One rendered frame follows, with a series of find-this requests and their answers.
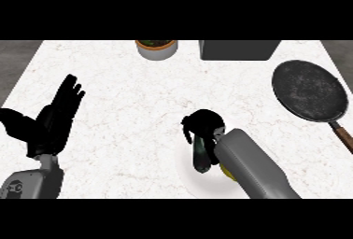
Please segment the dark grey box appliance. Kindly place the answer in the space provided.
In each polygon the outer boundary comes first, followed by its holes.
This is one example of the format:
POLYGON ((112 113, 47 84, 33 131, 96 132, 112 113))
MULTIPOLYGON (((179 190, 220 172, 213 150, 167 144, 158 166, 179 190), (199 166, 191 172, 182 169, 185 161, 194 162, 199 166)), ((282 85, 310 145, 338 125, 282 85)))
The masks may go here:
POLYGON ((279 40, 199 40, 202 61, 267 61, 279 40))

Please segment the white round plate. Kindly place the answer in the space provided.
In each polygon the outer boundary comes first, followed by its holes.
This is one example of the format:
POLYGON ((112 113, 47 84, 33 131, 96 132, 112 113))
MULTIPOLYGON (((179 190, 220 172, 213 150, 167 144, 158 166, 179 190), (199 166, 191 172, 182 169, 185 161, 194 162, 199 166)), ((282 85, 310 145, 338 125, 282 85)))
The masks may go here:
POLYGON ((188 144, 183 134, 176 137, 176 170, 186 190, 196 198, 247 199, 248 195, 239 183, 213 166, 205 173, 194 167, 194 147, 188 144))

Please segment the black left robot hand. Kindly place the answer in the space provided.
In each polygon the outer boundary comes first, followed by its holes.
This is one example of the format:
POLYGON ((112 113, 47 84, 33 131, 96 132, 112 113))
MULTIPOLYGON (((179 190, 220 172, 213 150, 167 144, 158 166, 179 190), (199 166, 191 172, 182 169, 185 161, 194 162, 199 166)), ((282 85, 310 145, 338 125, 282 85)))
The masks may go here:
POLYGON ((30 158, 41 154, 56 155, 64 150, 84 94, 77 77, 66 75, 52 103, 43 107, 35 119, 0 108, 0 122, 7 135, 28 144, 30 158))

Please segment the white plant pot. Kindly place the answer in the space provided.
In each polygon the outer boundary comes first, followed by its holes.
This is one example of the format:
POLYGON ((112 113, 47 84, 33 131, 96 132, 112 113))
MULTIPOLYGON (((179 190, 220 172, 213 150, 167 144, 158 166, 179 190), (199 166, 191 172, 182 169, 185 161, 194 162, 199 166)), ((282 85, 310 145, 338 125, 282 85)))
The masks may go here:
POLYGON ((177 41, 170 40, 161 46, 148 46, 140 40, 136 41, 136 48, 140 56, 151 61, 168 59, 177 52, 177 41))

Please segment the yellow fruit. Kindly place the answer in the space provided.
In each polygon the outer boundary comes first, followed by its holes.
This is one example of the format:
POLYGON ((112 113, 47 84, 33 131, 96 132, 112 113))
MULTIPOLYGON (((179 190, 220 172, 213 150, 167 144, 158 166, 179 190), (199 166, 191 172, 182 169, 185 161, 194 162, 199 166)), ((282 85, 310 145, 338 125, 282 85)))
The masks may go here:
POLYGON ((220 167, 220 171, 225 173, 225 175, 226 175, 233 181, 236 181, 233 175, 230 174, 229 170, 225 168, 223 164, 220 164, 219 167, 220 167))

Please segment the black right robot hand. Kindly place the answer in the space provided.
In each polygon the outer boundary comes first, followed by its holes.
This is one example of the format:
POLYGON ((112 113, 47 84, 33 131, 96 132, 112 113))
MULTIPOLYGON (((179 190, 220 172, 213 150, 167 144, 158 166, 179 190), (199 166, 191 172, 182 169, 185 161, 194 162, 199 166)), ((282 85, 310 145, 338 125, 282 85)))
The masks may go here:
POLYGON ((219 113, 210 109, 199 109, 182 119, 182 131, 186 142, 194 145, 195 136, 202 138, 205 151, 211 160, 211 166, 219 164, 214 153, 216 143, 225 135, 225 121, 219 113))

